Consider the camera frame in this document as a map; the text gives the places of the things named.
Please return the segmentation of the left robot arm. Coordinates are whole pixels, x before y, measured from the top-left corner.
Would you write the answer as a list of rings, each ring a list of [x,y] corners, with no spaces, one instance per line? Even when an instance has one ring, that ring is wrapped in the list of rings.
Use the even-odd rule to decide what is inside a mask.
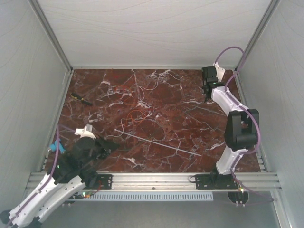
[[[94,162],[104,160],[119,145],[102,137],[82,137],[72,150],[60,155],[37,187],[14,209],[0,214],[8,228],[39,228],[67,199],[84,188],[98,186]]]

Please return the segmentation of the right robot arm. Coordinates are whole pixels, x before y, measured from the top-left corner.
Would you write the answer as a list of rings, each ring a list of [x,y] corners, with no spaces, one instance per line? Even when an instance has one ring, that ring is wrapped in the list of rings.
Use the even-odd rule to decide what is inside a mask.
[[[231,176],[243,155],[261,139],[258,110],[249,109],[236,99],[222,82],[224,73],[225,69],[217,63],[202,68],[205,100],[217,103],[228,117],[224,132],[226,147],[210,173],[210,183],[216,189],[226,185],[226,177]]]

